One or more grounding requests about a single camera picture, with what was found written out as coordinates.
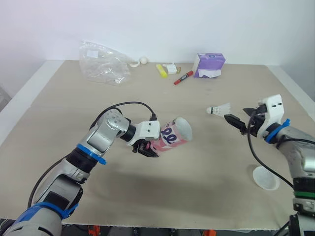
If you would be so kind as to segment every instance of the badminton shuttlecock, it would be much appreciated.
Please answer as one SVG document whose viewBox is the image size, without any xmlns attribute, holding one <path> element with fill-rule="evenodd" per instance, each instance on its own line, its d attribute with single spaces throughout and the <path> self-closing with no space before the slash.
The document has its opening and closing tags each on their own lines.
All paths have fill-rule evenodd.
<svg viewBox="0 0 315 236">
<path fill-rule="evenodd" d="M 218 107 L 208 107 L 206 111 L 208 114 L 215 114 L 219 117 L 223 117 L 224 115 L 231 113 L 231 104 L 226 103 Z"/>
</svg>

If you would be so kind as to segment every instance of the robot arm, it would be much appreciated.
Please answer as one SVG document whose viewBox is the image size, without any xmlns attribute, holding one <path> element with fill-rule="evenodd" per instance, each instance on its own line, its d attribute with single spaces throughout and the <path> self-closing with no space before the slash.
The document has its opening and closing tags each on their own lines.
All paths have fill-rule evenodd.
<svg viewBox="0 0 315 236">
<path fill-rule="evenodd" d="M 306 236 L 307 232 L 315 232 L 315 139 L 289 126 L 289 120 L 281 124 L 284 108 L 280 95 L 265 98 L 258 104 L 256 109 L 244 109 L 253 116 L 250 132 L 273 144 L 286 157 L 293 178 L 293 208 L 298 212 L 290 217 L 290 235 Z M 239 118 L 234 115 L 224 118 L 243 135 L 247 134 L 247 127 Z"/>
<path fill-rule="evenodd" d="M 142 150 L 147 140 L 159 138 L 160 123 L 156 120 L 133 125 L 116 109 L 104 113 L 76 148 L 67 155 L 38 188 L 33 205 L 6 231 L 5 236 L 59 236 L 63 219 L 68 218 L 83 194 L 81 184 L 100 162 L 116 137 L 134 146 L 133 152 L 157 156 Z"/>
</svg>

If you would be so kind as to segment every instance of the red marker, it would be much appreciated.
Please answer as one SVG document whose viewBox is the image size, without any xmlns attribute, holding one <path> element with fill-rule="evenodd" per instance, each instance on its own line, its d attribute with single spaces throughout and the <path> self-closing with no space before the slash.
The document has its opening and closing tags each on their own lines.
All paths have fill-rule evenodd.
<svg viewBox="0 0 315 236">
<path fill-rule="evenodd" d="M 187 72 L 185 75 L 183 75 L 180 79 L 178 79 L 177 81 L 174 82 L 174 85 L 179 84 L 181 81 L 183 81 L 184 79 L 186 79 L 188 76 L 192 75 L 193 71 L 189 71 Z"/>
</svg>

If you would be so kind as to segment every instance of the yellow highlighter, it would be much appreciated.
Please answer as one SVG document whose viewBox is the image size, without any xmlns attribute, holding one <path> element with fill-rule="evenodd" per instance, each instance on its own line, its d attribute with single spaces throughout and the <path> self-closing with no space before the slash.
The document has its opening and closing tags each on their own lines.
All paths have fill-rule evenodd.
<svg viewBox="0 0 315 236">
<path fill-rule="evenodd" d="M 156 64 L 156 67 L 157 67 L 157 70 L 159 71 L 160 75 L 163 77 L 163 78 L 166 78 L 167 77 L 167 73 L 166 71 L 163 69 L 163 66 L 161 64 Z"/>
</svg>

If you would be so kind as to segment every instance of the white wall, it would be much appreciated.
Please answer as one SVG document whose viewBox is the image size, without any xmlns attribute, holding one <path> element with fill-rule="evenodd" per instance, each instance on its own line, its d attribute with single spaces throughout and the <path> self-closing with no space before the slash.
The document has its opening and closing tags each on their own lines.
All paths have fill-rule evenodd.
<svg viewBox="0 0 315 236">
<path fill-rule="evenodd" d="M 222 52 L 227 63 L 283 65 L 307 89 L 314 65 L 294 73 L 314 58 L 314 8 L 314 0 L 2 0 L 0 85 L 11 95 L 42 59 L 78 59 L 80 40 L 90 40 L 150 61 Z"/>
</svg>

